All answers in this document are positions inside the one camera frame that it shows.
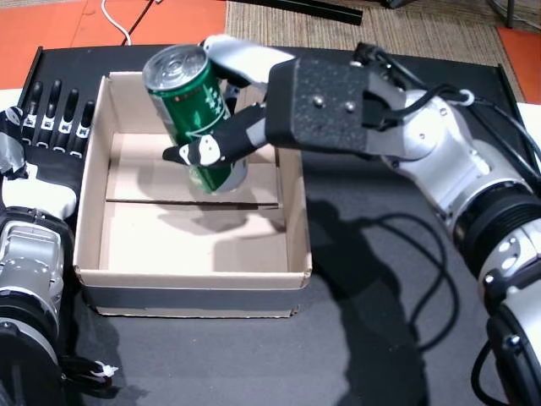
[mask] black tabletop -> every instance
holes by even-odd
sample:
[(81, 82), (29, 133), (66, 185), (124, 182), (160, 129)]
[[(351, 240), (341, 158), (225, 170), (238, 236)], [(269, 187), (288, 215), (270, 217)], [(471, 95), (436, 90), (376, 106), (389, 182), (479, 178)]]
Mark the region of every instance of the black tabletop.
[[(32, 79), (46, 83), (44, 94), (61, 78), (65, 89), (79, 87), (82, 99), (96, 97), (102, 74), (140, 70), (159, 48), (46, 51)], [(512, 108), (500, 69), (401, 61), (429, 83), (452, 83)], [(486, 138), (468, 122), (474, 136)], [(78, 295), (77, 351), (119, 366), (119, 390), (111, 398), (70, 393), (69, 404), (480, 404), (469, 374), (486, 341), (487, 316), (474, 278), (423, 196), (382, 165), (355, 157), (303, 153), (303, 167), (315, 269), (299, 314), (278, 320), (107, 318)], [(482, 383), (502, 397), (492, 359)]]

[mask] can lid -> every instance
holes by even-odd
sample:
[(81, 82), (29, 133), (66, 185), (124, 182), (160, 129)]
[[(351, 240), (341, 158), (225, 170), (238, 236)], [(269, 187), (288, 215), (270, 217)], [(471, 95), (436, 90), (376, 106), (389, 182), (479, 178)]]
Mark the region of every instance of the can lid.
[(169, 91), (195, 79), (207, 64), (196, 45), (175, 45), (159, 51), (145, 64), (143, 80), (151, 91)]

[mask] orange floor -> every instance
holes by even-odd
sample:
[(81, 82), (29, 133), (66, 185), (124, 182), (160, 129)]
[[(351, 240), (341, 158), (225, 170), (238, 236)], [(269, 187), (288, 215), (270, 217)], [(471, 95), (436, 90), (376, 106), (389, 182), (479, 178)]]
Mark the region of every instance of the orange floor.
[(499, 32), (526, 102), (541, 104), (541, 34), (507, 28)]
[[(147, 0), (107, 0), (107, 11), (129, 28)], [(153, 4), (132, 35), (135, 45), (199, 42), (222, 33), (226, 3), (175, 0)], [(101, 12), (101, 0), (0, 10), (0, 89), (22, 87), (38, 46), (46, 49), (120, 45), (123, 35)]]

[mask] green can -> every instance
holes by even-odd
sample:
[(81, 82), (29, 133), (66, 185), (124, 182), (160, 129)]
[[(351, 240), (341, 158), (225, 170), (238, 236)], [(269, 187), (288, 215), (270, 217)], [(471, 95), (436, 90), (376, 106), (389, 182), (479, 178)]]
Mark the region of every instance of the green can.
[[(230, 117), (202, 47), (177, 45), (158, 52), (143, 68), (143, 80), (175, 145), (211, 134)], [(236, 189), (247, 172), (246, 159), (228, 167), (189, 168), (192, 181), (207, 193)]]

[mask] cardboard box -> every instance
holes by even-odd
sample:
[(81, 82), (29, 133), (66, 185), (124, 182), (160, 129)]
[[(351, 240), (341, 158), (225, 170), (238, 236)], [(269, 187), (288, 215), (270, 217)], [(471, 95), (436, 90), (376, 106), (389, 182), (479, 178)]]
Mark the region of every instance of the cardboard box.
[(171, 144), (141, 73), (103, 78), (74, 266), (104, 315), (286, 317), (312, 265), (302, 164), (265, 147), (235, 191), (208, 195)]

